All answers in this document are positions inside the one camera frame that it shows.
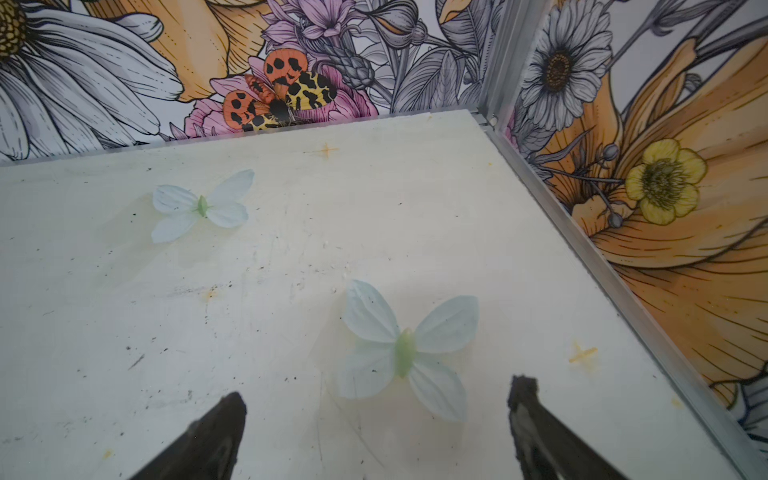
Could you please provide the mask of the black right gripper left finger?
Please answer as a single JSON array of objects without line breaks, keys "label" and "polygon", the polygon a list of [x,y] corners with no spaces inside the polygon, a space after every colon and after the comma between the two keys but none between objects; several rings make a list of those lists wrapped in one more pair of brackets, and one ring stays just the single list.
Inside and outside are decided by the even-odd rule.
[{"label": "black right gripper left finger", "polygon": [[240,393],[229,393],[131,480],[231,479],[246,415]]}]

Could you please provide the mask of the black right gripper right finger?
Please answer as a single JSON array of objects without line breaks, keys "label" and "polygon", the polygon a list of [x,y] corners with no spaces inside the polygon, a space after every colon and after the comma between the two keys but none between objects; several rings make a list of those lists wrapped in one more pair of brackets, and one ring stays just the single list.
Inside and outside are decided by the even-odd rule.
[{"label": "black right gripper right finger", "polygon": [[507,400],[516,459],[526,479],[623,479],[538,398],[533,377],[514,375]]}]

